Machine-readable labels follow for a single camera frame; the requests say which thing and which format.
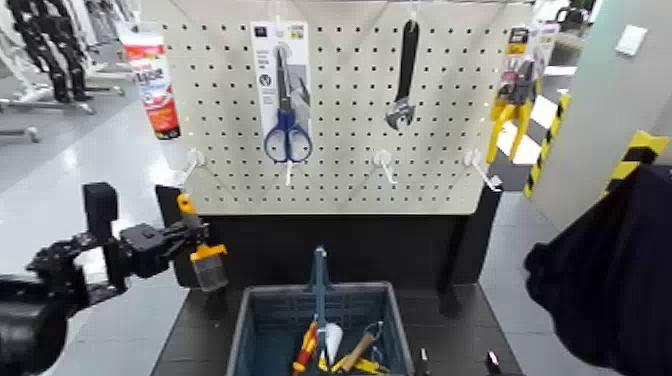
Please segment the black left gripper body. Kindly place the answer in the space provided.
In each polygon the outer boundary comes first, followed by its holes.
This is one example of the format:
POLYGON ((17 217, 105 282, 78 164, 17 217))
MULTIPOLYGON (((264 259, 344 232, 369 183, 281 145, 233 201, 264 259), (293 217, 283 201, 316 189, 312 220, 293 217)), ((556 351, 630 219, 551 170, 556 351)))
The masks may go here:
POLYGON ((141 223, 122 230, 120 242, 124 266, 131 275, 147 279, 168 269, 165 236, 149 224, 141 223))

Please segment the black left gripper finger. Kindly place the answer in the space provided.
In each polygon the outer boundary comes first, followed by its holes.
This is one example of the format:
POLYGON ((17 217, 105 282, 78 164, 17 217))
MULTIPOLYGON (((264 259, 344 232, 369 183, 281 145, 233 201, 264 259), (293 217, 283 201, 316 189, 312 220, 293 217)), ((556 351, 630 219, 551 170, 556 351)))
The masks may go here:
POLYGON ((175 259, 184 252, 206 255, 208 253, 208 244, 198 237, 178 237, 169 236, 167 238, 167 258, 175 259))
POLYGON ((165 237, 171 240, 207 240, 209 228, 207 224, 191 226, 179 221, 165 229, 165 237))

